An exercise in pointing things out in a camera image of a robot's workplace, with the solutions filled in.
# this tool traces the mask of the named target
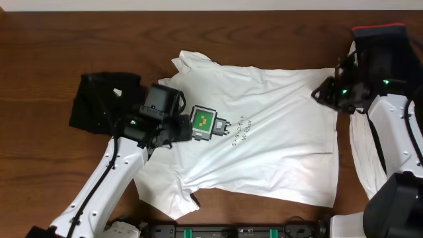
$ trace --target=pixel art graphic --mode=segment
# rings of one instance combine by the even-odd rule
[[[226,127],[231,124],[226,119],[218,118],[216,110],[203,106],[193,106],[191,111],[192,137],[196,141],[210,140],[212,135],[229,134]]]

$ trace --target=white t-shirt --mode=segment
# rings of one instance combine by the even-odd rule
[[[352,158],[369,200],[386,183],[387,177],[377,154],[367,115],[350,115],[350,143]]]
[[[332,207],[337,113],[310,97],[334,69],[263,70],[180,53],[161,83],[186,97],[192,140],[158,148],[135,176],[139,198],[173,219],[198,209],[190,194],[220,188]]]

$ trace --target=cable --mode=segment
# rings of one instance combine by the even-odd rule
[[[112,159],[110,160],[109,164],[107,165],[106,170],[103,172],[103,174],[101,175],[101,177],[97,181],[97,183],[93,186],[93,189],[91,189],[91,191],[88,193],[88,196],[85,198],[84,202],[81,204],[81,207],[79,207],[78,212],[75,214],[75,217],[72,218],[71,227],[69,228],[69,231],[67,232],[66,238],[72,238],[73,231],[75,230],[75,227],[79,223],[79,217],[81,217],[81,215],[83,214],[85,206],[88,204],[89,200],[94,195],[95,191],[99,188],[99,186],[102,183],[102,181],[104,180],[104,178],[106,178],[108,172],[112,168],[114,168],[114,162],[116,161],[116,158],[117,158],[117,155],[118,155],[118,135],[116,133],[116,125],[113,124],[112,117],[111,117],[109,111],[107,110],[106,106],[104,105],[100,95],[98,95],[98,91],[96,90],[95,84],[93,82],[92,75],[89,75],[89,83],[90,83],[91,87],[93,88],[93,91],[94,91],[94,93],[97,97],[98,103],[100,104],[101,108],[103,109],[103,112],[105,113],[107,120],[108,120],[108,123],[110,125],[110,129],[112,130],[112,136],[113,136],[113,142],[114,142],[113,156],[112,156]]]
[[[291,216],[290,218],[288,218],[286,221],[285,221],[285,224],[284,224],[284,226],[283,226],[283,228],[282,228],[282,231],[284,232],[284,235],[286,235],[286,237],[288,237],[288,238],[294,238],[294,237],[292,237],[287,231],[286,231],[286,225],[291,221],[291,220],[293,220],[293,219],[295,219],[295,218],[297,218],[297,219],[300,219],[300,220],[302,220],[302,221],[304,221],[304,225],[306,225],[309,229],[310,229],[310,233],[311,233],[311,236],[312,237],[314,237],[314,232],[313,232],[313,228],[309,225],[309,224],[307,224],[307,222],[302,218],[302,217],[300,217],[300,216]]]
[[[422,86],[420,86],[419,88],[417,88],[417,90],[415,90],[414,94],[416,94],[416,92],[418,92],[419,89],[421,89]],[[405,127],[407,128],[407,132],[408,132],[408,136],[410,137],[411,140],[411,144],[414,147],[414,150],[416,151],[417,154],[417,158],[420,161],[420,164],[423,165],[423,156],[422,156],[422,152],[417,144],[416,138],[414,137],[414,134],[412,133],[412,129],[411,129],[411,125],[410,125],[410,118],[408,115],[408,108],[410,106],[410,103],[412,102],[412,99],[408,99],[407,103],[405,104],[404,107],[404,122],[405,122]]]

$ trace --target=wooden table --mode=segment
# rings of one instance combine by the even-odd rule
[[[85,184],[108,136],[70,128],[80,74],[128,71],[142,84],[172,77],[181,50],[224,65],[263,69],[334,67],[350,47],[350,27],[404,22],[423,38],[420,11],[7,13],[0,20],[0,234],[24,237],[49,226]],[[340,172],[333,209],[218,189],[179,224],[282,223],[290,216],[360,212],[348,115],[338,118]],[[112,217],[170,220],[138,200],[133,183]]]

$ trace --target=wall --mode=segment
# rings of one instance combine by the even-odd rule
[[[418,10],[423,0],[2,0],[5,11]]]

